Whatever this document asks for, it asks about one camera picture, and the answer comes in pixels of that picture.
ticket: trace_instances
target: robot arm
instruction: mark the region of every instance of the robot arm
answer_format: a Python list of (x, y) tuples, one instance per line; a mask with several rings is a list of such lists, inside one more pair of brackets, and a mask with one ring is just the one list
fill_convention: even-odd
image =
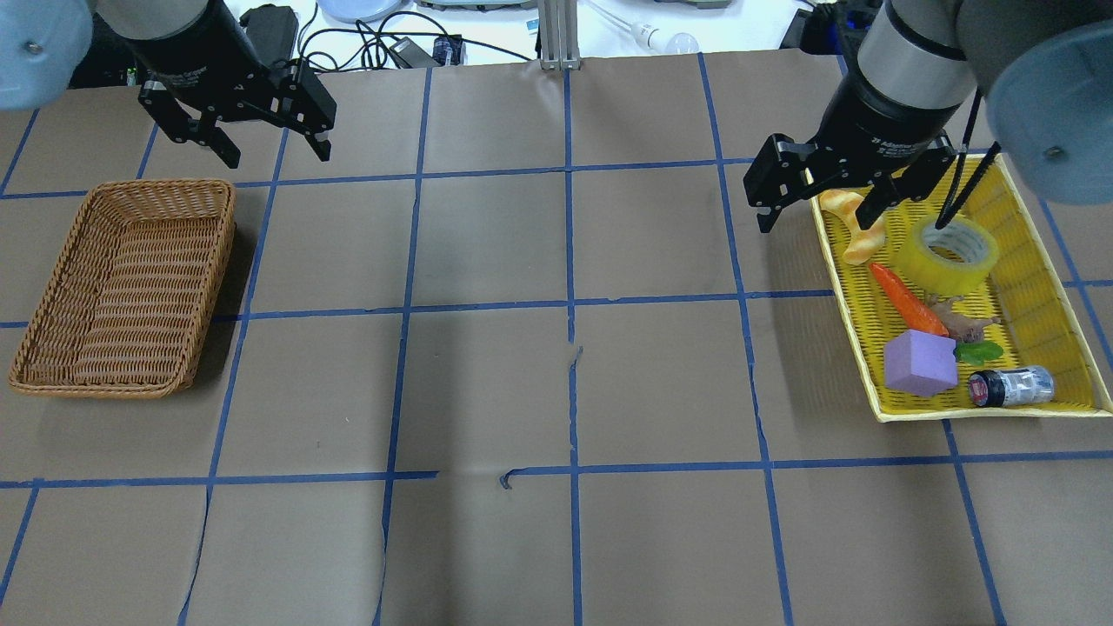
[[(865, 228), (927, 196), (956, 151), (944, 133), (974, 91), (1022, 178), (1067, 204), (1113, 199), (1113, 3), (1107, 0), (886, 0), (819, 130), (770, 136), (745, 177), (768, 233), (792, 202), (873, 186)], [(899, 177), (895, 173), (904, 169)]]
[[(37, 107), (65, 90), (89, 47), (93, 1), (0, 0), (0, 109)], [(224, 0), (100, 0), (95, 8), (152, 72), (139, 104), (173, 141), (208, 146), (236, 167), (239, 149), (217, 123), (262, 119), (303, 135), (328, 160), (336, 101), (307, 65), (289, 60), (290, 9), (273, 9), (287, 19), (257, 16), (263, 23), (253, 19), (245, 30)]]

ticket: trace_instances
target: power adapter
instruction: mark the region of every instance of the power adapter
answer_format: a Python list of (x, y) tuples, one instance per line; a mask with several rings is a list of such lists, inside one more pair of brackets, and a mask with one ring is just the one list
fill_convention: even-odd
[(387, 48), (386, 52), (394, 60), (394, 65), (400, 69), (420, 67), (441, 67), (440, 63), (429, 56), (429, 52), (414, 42), (408, 37), (403, 37), (397, 43)]
[(437, 37), (433, 42), (433, 60), (441, 66), (459, 66), (464, 60), (464, 37), (462, 35)]

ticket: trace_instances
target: toy carrot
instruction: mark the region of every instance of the toy carrot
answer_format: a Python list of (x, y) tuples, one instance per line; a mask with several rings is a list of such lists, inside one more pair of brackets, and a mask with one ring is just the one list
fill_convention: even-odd
[(870, 263), (869, 271), (874, 273), (874, 277), (885, 290), (885, 295), (889, 297), (889, 302), (896, 307), (897, 313), (900, 313), (909, 329), (947, 336), (947, 327), (943, 325), (939, 316), (920, 302), (892, 270), (879, 263)]

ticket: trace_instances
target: tape roll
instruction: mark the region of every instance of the tape roll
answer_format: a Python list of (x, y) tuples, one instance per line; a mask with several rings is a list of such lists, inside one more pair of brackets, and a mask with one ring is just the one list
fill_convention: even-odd
[(936, 231), (935, 217), (925, 217), (913, 225), (894, 263), (925, 292), (952, 296), (977, 288), (999, 255), (997, 239), (974, 222), (956, 216)]

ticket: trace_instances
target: blue tape line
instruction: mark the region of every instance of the blue tape line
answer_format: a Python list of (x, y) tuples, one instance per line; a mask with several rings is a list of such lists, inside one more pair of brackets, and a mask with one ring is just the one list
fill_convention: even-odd
[(1052, 235), (1055, 237), (1055, 244), (1058, 245), (1060, 252), (1063, 253), (1063, 260), (1066, 262), (1066, 267), (1071, 272), (1071, 278), (1074, 280), (1077, 285), (1078, 295), (1082, 297), (1082, 305), (1086, 310), (1086, 314), (1090, 315), (1090, 323), (1094, 327), (1094, 332), (1097, 333), (1097, 341), (1102, 345), (1102, 351), (1105, 353), (1105, 360), (1109, 362), (1110, 366), (1113, 366), (1113, 349), (1110, 348), (1109, 339), (1105, 336), (1105, 330), (1102, 326), (1102, 321), (1097, 317), (1097, 311), (1094, 310), (1094, 303), (1090, 301), (1090, 293), (1086, 292), (1086, 287), (1083, 286), (1082, 273), (1078, 272), (1078, 266), (1074, 264), (1074, 256), (1071, 251), (1066, 247), (1066, 239), (1063, 237), (1063, 233), (1058, 229), (1058, 224), (1055, 222), (1055, 215), (1051, 212), (1051, 207), (1047, 206), (1047, 202), (1040, 198), (1040, 208), (1043, 211), (1044, 217), (1047, 219), (1047, 225), (1051, 226)]
[(451, 313), (456, 311), (500, 311), (504, 309), (561, 309), (564, 300), (526, 300), (520, 302), (476, 302), (474, 304), (422, 304), (413, 306), (414, 313)]
[(217, 485), (292, 485), (304, 482), (374, 482), (431, 480), (436, 471), (363, 471), (326, 473), (269, 473), (235, 476), (167, 476), (151, 478), (36, 478), (3, 481), (2, 489), (98, 489), (106, 487), (214, 487)]
[(275, 184), (279, 187), (289, 187), (296, 185), (325, 185), (329, 183), (377, 183), (382, 180), (413, 179), (413, 174), (378, 174), (374, 176), (334, 176), (331, 178), (289, 178), (287, 180), (277, 180)]
[[(982, 454), (959, 454), (965, 463), (1020, 463), (1048, 461), (1080, 461), (1113, 459), (1113, 450), (1064, 450), (1047, 452), (991, 452)], [(789, 469), (839, 469), (839, 468), (873, 468), (894, 466), (938, 466), (953, 463), (951, 456), (922, 457), (860, 457), (839, 459), (781, 459), (770, 461), (681, 461), (660, 463), (597, 463), (578, 466), (583, 473), (652, 473), (682, 471), (754, 471), (771, 468), (774, 470)], [(510, 478), (518, 476), (567, 476), (571, 473), (570, 466), (536, 466), (514, 468), (500, 477), (500, 483), (506, 487)], [(4, 480), (0, 481), (0, 490), (6, 489), (92, 489), (102, 487), (183, 487), (204, 485), (277, 485), (302, 482), (358, 482), (376, 480), (431, 480), (437, 471), (380, 471), (380, 472), (338, 472), (338, 473), (293, 473), (293, 475), (236, 475), (198, 477), (152, 477), (152, 478), (82, 478), (82, 479), (45, 479)]]
[(144, 173), (147, 172), (147, 160), (150, 158), (150, 150), (155, 147), (155, 137), (158, 137), (157, 124), (150, 127), (150, 137), (147, 137), (147, 147), (142, 151), (142, 158), (139, 159), (139, 169), (136, 172), (136, 179), (142, 178)]
[[(747, 292), (746, 300), (778, 297), (824, 297), (835, 295), (830, 290), (796, 290)], [(733, 293), (695, 293), (676, 295), (633, 295), (622, 297), (581, 297), (575, 306), (607, 306), (619, 304), (662, 304), (673, 302), (718, 302), (738, 300)], [(524, 300), (511, 302), (475, 302), (464, 304), (418, 304), (410, 307), (411, 313), (453, 313), (459, 311), (499, 311), (504, 309), (562, 309), (569, 306), (567, 300)], [(378, 309), (309, 309), (304, 311), (260, 311), (244, 314), (214, 315), (214, 322), (238, 322), (249, 320), (287, 320), (294, 317), (348, 317), (356, 315), (396, 315), (404, 306), (383, 306)], [(0, 329), (22, 329), (27, 321), (0, 322)]]
[(289, 320), (295, 317), (348, 317), (353, 315), (390, 315), (402, 313), (401, 306), (382, 309), (321, 309), (309, 311), (264, 311), (248, 315), (252, 320)]
[[(425, 88), (421, 106), (421, 129), (417, 136), (417, 166), (414, 173), (414, 208), (410, 219), (410, 254), (406, 261), (406, 287), (403, 300), (402, 331), (398, 339), (397, 369), (394, 378), (394, 404), (391, 409), (391, 440), (386, 453), (386, 471), (394, 473), (398, 457), (398, 430), (402, 423), (402, 393), (406, 371), (406, 350), (410, 343), (410, 317), (413, 306), (414, 266), (417, 262), (417, 228), (421, 225), (421, 190), (425, 168), (425, 139), (429, 133), (429, 102), (433, 89), (433, 70), (425, 69)], [(386, 589), (386, 548), (390, 545), (391, 513), (394, 506), (394, 480), (387, 479), (383, 490), (383, 575), (378, 583), (378, 600), (375, 606), (373, 626), (383, 618), (383, 591)]]
[(523, 176), (530, 174), (554, 174), (564, 172), (561, 166), (553, 167), (519, 167), (513, 169), (471, 169), (462, 172), (431, 172), (423, 174), (425, 178), (476, 178), (483, 176)]
[(572, 77), (564, 71), (564, 283), (568, 291), (568, 342), (575, 342), (575, 222), (572, 213)]
[(982, 541), (982, 529), (978, 528), (977, 513), (974, 511), (974, 499), (971, 497), (969, 486), (966, 483), (966, 471), (963, 469), (962, 456), (958, 453), (958, 442), (955, 441), (951, 420), (943, 420), (943, 432), (947, 438), (947, 449), (951, 450), (951, 458), (955, 466), (955, 478), (958, 480), (958, 491), (962, 493), (963, 507), (966, 509), (966, 519), (971, 526), (974, 550), (977, 552), (977, 560), (982, 566), (982, 578), (985, 580), (985, 591), (989, 596), (993, 620), (998, 626), (1004, 626), (1005, 613), (1001, 608), (1001, 599), (997, 597), (997, 586), (993, 581), (989, 558), (986, 556), (985, 544)]
[[(575, 344), (575, 247), (573, 239), (572, 71), (564, 70), (564, 261), (568, 285), (568, 342)], [(580, 434), (577, 428), (575, 369), (583, 355), (581, 345), (568, 369), (569, 511), (572, 541), (572, 624), (583, 626), (583, 569), (580, 549)]]
[(244, 296), (244, 320), (239, 325), (239, 333), (236, 338), (236, 352), (232, 359), (232, 369), (228, 373), (228, 388), (224, 394), (224, 402), (220, 405), (220, 421), (217, 423), (216, 438), (213, 442), (213, 458), (209, 461), (209, 482), (205, 487), (205, 521), (201, 525), (200, 541), (197, 546), (197, 569), (194, 570), (194, 579), (189, 584), (186, 598), (178, 613), (178, 626), (185, 626), (189, 616), (189, 603), (194, 594), (194, 584), (197, 580), (197, 571), (200, 569), (200, 559), (205, 550), (205, 525), (208, 524), (208, 507), (213, 502), (213, 479), (216, 477), (217, 468), (220, 464), (220, 453), (224, 450), (224, 436), (228, 427), (228, 413), (232, 409), (232, 398), (236, 390), (236, 380), (239, 376), (239, 360), (244, 353), (244, 342), (247, 339), (247, 329), (250, 325), (252, 300), (255, 297), (255, 287), (259, 277), (259, 265), (263, 263), (263, 248), (266, 246), (267, 231), (270, 227), (270, 213), (274, 209), (275, 193), (278, 175), (282, 172), (283, 157), (286, 154), (286, 140), (289, 138), (289, 129), (283, 128), (282, 139), (278, 143), (278, 156), (275, 157), (275, 167), (270, 174), (270, 189), (267, 192), (267, 204), (263, 212), (263, 221), (259, 226), (259, 238), (255, 244), (255, 254), (252, 257), (252, 271), (247, 275), (247, 293)]
[(1063, 281), (1064, 287), (1113, 287), (1113, 281)]
[(626, 297), (587, 297), (575, 301), (577, 306), (605, 306), (610, 304), (660, 304), (669, 302), (716, 302), (738, 300), (736, 293), (702, 293), (690, 295), (634, 295)]
[(0, 606), (3, 606), (3, 598), (8, 595), (8, 585), (11, 584), (11, 573), (16, 570), (16, 560), (19, 559), (19, 550), (23, 547), (23, 537), (27, 536), (27, 527), (31, 522), (31, 512), (35, 510), (35, 501), (39, 499), (39, 489), (32, 488), (27, 497), (27, 506), (23, 508), (23, 518), (19, 522), (19, 530), (16, 532), (16, 541), (11, 545), (11, 554), (8, 555), (8, 566), (3, 570), (3, 579), (0, 580)]
[(610, 172), (615, 169), (662, 169), (667, 167), (706, 167), (715, 165), (715, 159), (659, 160), (647, 163), (600, 163), (593, 165), (570, 165), (573, 172)]
[[(735, 237), (735, 224), (730, 208), (730, 190), (727, 185), (726, 166), (722, 163), (722, 140), (719, 134), (719, 120), (715, 113), (715, 97), (711, 94), (711, 80), (708, 77), (703, 53), (696, 55), (699, 61), (700, 79), (703, 82), (703, 97), (707, 99), (708, 120), (711, 125), (711, 140), (715, 144), (715, 158), (719, 174), (719, 194), (722, 199), (722, 217), (727, 229), (727, 245), (730, 250), (730, 266), (735, 273), (735, 286), (738, 290), (738, 311), (741, 319), (742, 342), (746, 346), (746, 366), (749, 376), (750, 400), (754, 403), (754, 424), (758, 434), (758, 448), (761, 461), (769, 462), (769, 444), (766, 441), (765, 429), (761, 426), (761, 410), (758, 402), (757, 388), (754, 382), (754, 341), (750, 338), (750, 319), (746, 305), (746, 286), (742, 283), (742, 272), (738, 263), (738, 242)], [(777, 510), (777, 491), (772, 480), (772, 468), (764, 470), (766, 502), (769, 507), (769, 529), (772, 537), (774, 558), (777, 564), (777, 583), (780, 587), (780, 605), (786, 626), (792, 626), (792, 601), (788, 589), (788, 571), (785, 565), (785, 548), (780, 535), (780, 513)]]
[(751, 471), (768, 469), (766, 461), (686, 461), (676, 463), (603, 463), (581, 466), (580, 473), (670, 473), (678, 471)]
[(82, 190), (71, 190), (71, 192), (37, 192), (32, 194), (4, 194), (0, 199), (6, 200), (21, 200), (21, 199), (36, 199), (36, 198), (72, 198), (78, 196), (83, 196), (89, 192)]
[(988, 454), (959, 454), (964, 463), (1012, 463), (1025, 461), (1082, 461), (1113, 459), (1113, 450), (1067, 450), (1063, 452), (996, 452)]
[(876, 468), (888, 466), (942, 466), (953, 462), (951, 457), (866, 457), (859, 459), (792, 459), (771, 461), (774, 469), (815, 468)]
[(514, 468), (499, 477), (499, 485), (503, 489), (512, 489), (510, 477), (512, 476), (567, 476), (572, 473), (571, 466), (539, 466), (529, 468)]
[[(568, 76), (570, 70), (564, 70)], [(577, 428), (579, 405), (577, 402), (577, 365), (583, 355), (583, 346), (575, 353), (572, 364), (568, 368), (568, 437), (569, 437), (569, 477), (572, 515), (572, 614), (573, 624), (583, 624), (583, 573), (580, 550), (580, 434)]]
[(27, 119), (27, 126), (23, 127), (23, 136), (19, 138), (19, 144), (16, 146), (16, 153), (11, 155), (11, 163), (8, 164), (8, 170), (4, 172), (3, 180), (0, 180), (0, 196), (3, 196), (4, 189), (8, 188), (8, 183), (11, 180), (11, 175), (16, 172), (16, 164), (19, 163), (20, 155), (23, 154), (23, 148), (27, 146), (27, 139), (31, 136), (31, 128), (35, 127), (35, 120), (39, 117), (39, 109), (31, 111), (31, 117)]
[(186, 626), (186, 619), (189, 617), (189, 605), (194, 599), (194, 588), (197, 587), (197, 575), (201, 570), (201, 547), (205, 544), (205, 534), (208, 532), (208, 513), (211, 509), (213, 496), (206, 490), (205, 512), (201, 515), (201, 532), (198, 539), (199, 545), (197, 547), (197, 555), (194, 557), (194, 574), (189, 577), (189, 586), (186, 587), (186, 598), (181, 600), (181, 608), (178, 609), (178, 626)]
[(432, 480), (435, 471), (357, 471), (342, 473), (290, 473), (276, 476), (218, 476), (216, 485), (301, 485), (306, 482), (375, 482), (380, 480)]
[(263, 212), (263, 222), (259, 226), (259, 239), (255, 244), (255, 255), (252, 258), (252, 271), (247, 276), (247, 293), (244, 296), (244, 311), (246, 319), (239, 325), (239, 335), (236, 338), (236, 352), (232, 360), (232, 369), (228, 373), (228, 389), (224, 395), (224, 403), (220, 407), (220, 421), (217, 424), (216, 442), (213, 446), (213, 459), (209, 461), (209, 477), (215, 477), (217, 467), (220, 464), (220, 452), (224, 449), (224, 434), (228, 426), (228, 412), (232, 409), (232, 398), (236, 390), (236, 380), (239, 374), (239, 359), (244, 352), (244, 342), (247, 339), (247, 329), (250, 325), (252, 301), (255, 299), (255, 287), (258, 284), (259, 266), (263, 264), (263, 250), (267, 242), (267, 232), (270, 227), (270, 213), (274, 211), (275, 193), (277, 187), (273, 184), (278, 180), (278, 173), (282, 172), (283, 156), (286, 154), (286, 139), (289, 130), (283, 129), (282, 140), (278, 145), (278, 156), (275, 158), (274, 173), (270, 176), (270, 190), (267, 193), (267, 204)]
[(835, 295), (835, 292), (831, 290), (750, 291), (743, 294), (746, 300), (776, 297), (829, 297), (833, 295)]

